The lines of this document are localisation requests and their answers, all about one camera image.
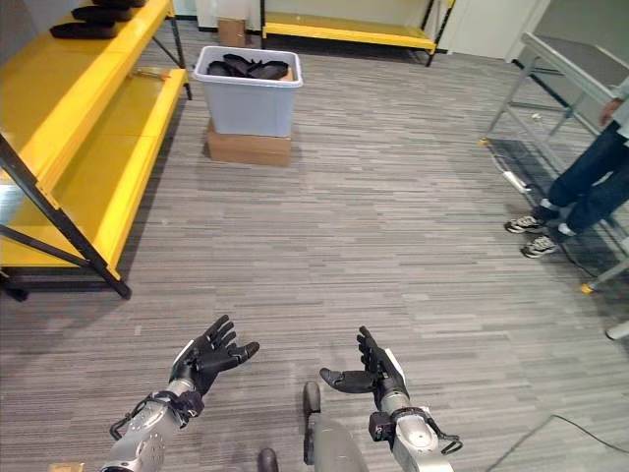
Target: sneaker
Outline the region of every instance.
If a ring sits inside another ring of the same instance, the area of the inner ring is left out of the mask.
[[[546,254],[554,253],[559,245],[547,236],[538,236],[520,249],[522,256],[529,259],[537,259]]]
[[[504,229],[510,233],[539,233],[545,225],[542,219],[527,214],[504,223]]]

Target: white door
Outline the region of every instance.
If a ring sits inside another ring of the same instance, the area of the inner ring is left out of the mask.
[[[538,24],[550,0],[457,0],[439,47],[510,61],[524,31]]]

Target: shoelace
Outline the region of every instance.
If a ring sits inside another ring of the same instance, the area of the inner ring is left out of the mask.
[[[537,219],[534,216],[526,215],[521,216],[515,220],[518,226],[530,226],[532,224],[539,224]]]
[[[543,251],[555,246],[554,241],[547,236],[540,236],[539,238],[534,239],[530,244],[536,251]]]

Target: black robot glove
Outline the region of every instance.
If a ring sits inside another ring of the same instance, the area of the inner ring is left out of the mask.
[[[227,315],[221,317],[207,331],[193,339],[179,353],[170,373],[169,382],[187,380],[204,396],[218,374],[240,366],[259,350],[257,342],[239,347],[234,341],[234,324]]]
[[[379,410],[384,395],[392,390],[400,390],[409,395],[402,374],[384,349],[379,347],[369,330],[361,326],[357,336],[358,349],[364,371],[330,371],[321,369],[319,374],[332,388],[345,393],[373,393],[373,401]]]

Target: black metal frame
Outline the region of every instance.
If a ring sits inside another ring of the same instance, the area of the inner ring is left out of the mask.
[[[174,14],[170,13],[167,15],[167,18],[170,20],[179,58],[175,57],[156,37],[153,37],[153,40],[179,68],[186,69],[177,20]],[[188,100],[192,100],[190,83],[186,82],[184,87],[186,88]],[[81,254],[81,257],[78,257],[4,224],[0,224],[0,236],[17,241],[20,244],[76,266],[52,267],[48,269],[42,267],[1,267],[0,286],[19,301],[26,300],[31,290],[86,291],[113,289],[122,298],[130,299],[132,291],[124,278],[115,268],[109,267],[107,261],[98,254],[98,251],[66,212],[56,205],[54,200],[42,192],[36,177],[2,135],[0,135],[0,168],[9,174],[13,182],[22,189],[43,215],[55,225],[59,232]]]
[[[180,69],[186,69],[186,59],[184,58],[184,49],[181,45],[181,37],[179,36],[179,27],[177,27],[177,18],[175,15],[169,15],[168,20],[170,20],[170,28],[173,30],[173,36],[175,37],[175,47],[177,47],[177,55],[179,59],[177,59],[172,52],[170,52],[166,46],[164,46],[159,39],[155,36],[153,37],[153,41],[159,46],[159,48],[166,53],[166,55],[175,63]],[[188,100],[193,99],[193,91],[190,88],[190,82],[186,81],[184,84],[186,88],[186,95],[188,96]]]
[[[441,41],[441,37],[443,36],[443,32],[445,31],[445,27],[448,23],[448,20],[450,19],[450,14],[452,13],[452,9],[454,8],[454,5],[456,4],[456,0],[452,1],[452,5],[448,6],[447,11],[445,12],[445,16],[443,17],[443,21],[441,22],[441,26],[439,27],[439,31],[436,35],[436,38],[434,39],[434,51],[433,53],[429,53],[427,52],[425,49],[422,48],[415,48],[416,50],[420,50],[420,51],[424,51],[429,59],[426,63],[426,67],[430,67],[430,64],[432,64],[432,59],[434,59],[434,55],[437,53],[438,47],[439,47],[439,42]],[[430,13],[432,12],[432,7],[434,5],[434,0],[429,0],[429,3],[426,7],[426,11],[424,12],[424,17],[422,19],[422,25],[421,28],[422,30],[426,27],[426,24],[429,21],[429,16]],[[266,34],[264,31],[264,27],[266,26],[266,2],[265,0],[259,0],[259,18],[260,18],[260,47],[262,49],[266,49]]]
[[[2,135],[0,135],[0,167],[9,174],[13,181],[22,188],[23,192],[32,200],[44,216],[46,216],[46,218],[48,218],[57,227],[59,232],[61,232],[61,234],[63,234],[64,237],[77,249],[77,251],[79,251],[79,253],[83,256],[81,265],[83,265],[83,261],[85,261],[85,263],[89,265],[89,267],[91,267],[98,275],[100,275],[102,279],[107,282],[111,288],[118,292],[121,297],[126,299],[131,298],[131,288],[129,288],[118,273],[109,268],[107,261],[98,254],[96,249],[91,245],[86,236],[81,232],[72,219],[70,219],[65,211],[60,207],[56,208],[48,200],[48,198],[46,198],[46,196],[38,188],[35,176],[30,172],[18,154]],[[2,233],[5,237],[17,240],[22,244],[32,246],[37,250],[44,249],[44,252],[51,254],[50,251],[45,250],[50,249],[49,247],[45,248],[44,246],[41,246],[45,243],[41,243],[41,241],[37,241],[32,238],[30,238],[31,240],[29,241],[23,237],[26,235],[22,235],[22,233],[19,232],[18,235],[15,235],[7,231],[8,229],[10,228],[3,225]],[[65,255],[59,253],[59,255],[73,257],[73,255],[67,253]],[[68,257],[62,257],[61,259],[67,261]],[[21,288],[28,290],[33,287],[23,284],[21,285]]]

